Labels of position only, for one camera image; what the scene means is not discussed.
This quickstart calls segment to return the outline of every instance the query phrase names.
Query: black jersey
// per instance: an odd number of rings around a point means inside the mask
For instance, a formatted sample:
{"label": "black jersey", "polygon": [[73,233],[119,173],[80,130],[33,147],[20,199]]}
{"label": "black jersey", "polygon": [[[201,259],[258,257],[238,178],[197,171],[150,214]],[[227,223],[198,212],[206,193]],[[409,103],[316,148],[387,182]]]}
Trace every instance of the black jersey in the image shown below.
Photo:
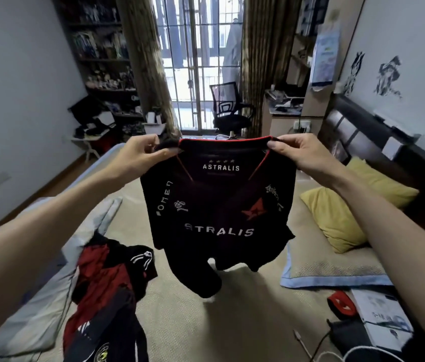
{"label": "black jersey", "polygon": [[245,140],[170,140],[183,150],[141,178],[154,246],[193,292],[210,297],[224,270],[252,270],[275,259],[294,236],[286,225],[296,166],[270,151],[272,137]]}

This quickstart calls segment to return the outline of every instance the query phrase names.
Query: person's left hand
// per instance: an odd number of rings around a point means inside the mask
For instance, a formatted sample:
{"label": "person's left hand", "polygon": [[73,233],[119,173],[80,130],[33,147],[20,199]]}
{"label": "person's left hand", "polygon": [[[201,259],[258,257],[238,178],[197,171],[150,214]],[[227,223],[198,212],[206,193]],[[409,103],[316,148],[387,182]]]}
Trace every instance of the person's left hand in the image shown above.
{"label": "person's left hand", "polygon": [[118,180],[120,187],[142,176],[155,164],[173,157],[179,149],[162,149],[154,152],[159,144],[156,134],[131,137],[117,157],[102,170],[102,175]]}

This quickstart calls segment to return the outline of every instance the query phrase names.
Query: black cable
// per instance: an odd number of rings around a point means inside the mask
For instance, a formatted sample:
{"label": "black cable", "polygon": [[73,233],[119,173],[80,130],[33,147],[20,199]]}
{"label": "black cable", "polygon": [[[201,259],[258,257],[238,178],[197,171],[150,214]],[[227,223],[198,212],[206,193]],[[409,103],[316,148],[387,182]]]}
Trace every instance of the black cable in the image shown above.
{"label": "black cable", "polygon": [[328,337],[330,335],[331,330],[328,331],[328,333],[326,333],[324,335],[324,337],[320,340],[320,342],[318,343],[318,346],[315,349],[315,352],[313,352],[311,359],[308,362],[313,362],[313,359],[315,358],[316,354],[318,353],[318,350],[320,349],[320,346],[322,345],[323,341],[326,339],[326,337]]}

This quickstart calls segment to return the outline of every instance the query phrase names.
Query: blue pillow trim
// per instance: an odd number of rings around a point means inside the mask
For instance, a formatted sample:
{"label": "blue pillow trim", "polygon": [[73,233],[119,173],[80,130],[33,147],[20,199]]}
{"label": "blue pillow trim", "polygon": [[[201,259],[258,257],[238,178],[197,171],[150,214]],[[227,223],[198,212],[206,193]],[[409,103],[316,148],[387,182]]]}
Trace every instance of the blue pillow trim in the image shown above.
{"label": "blue pillow trim", "polygon": [[101,158],[99,158],[97,161],[95,161],[95,163],[93,163],[87,170],[85,170],[77,179],[75,179],[75,181],[73,183],[71,183],[67,189],[68,190],[72,187],[74,187],[75,185],[77,185],[79,182],[81,182],[83,180],[84,177],[86,177],[93,169],[95,169],[98,165],[100,165],[100,163],[104,160],[107,160],[107,158],[112,155],[112,153],[115,150],[119,150],[120,148],[124,147],[125,143],[119,143],[115,146],[113,146],[110,150],[108,150]]}
{"label": "blue pillow trim", "polygon": [[286,265],[284,266],[280,285],[287,288],[305,287],[357,287],[357,286],[393,286],[386,274],[374,276],[306,276],[291,278],[290,243],[287,244]]}

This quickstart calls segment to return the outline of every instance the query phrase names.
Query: bookshelf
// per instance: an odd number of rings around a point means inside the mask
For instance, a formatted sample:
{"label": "bookshelf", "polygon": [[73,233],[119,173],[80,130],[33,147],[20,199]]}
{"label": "bookshelf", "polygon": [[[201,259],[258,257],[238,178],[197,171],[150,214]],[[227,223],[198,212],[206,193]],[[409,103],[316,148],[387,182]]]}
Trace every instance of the bookshelf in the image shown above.
{"label": "bookshelf", "polygon": [[53,0],[89,95],[122,122],[144,120],[115,0]]}

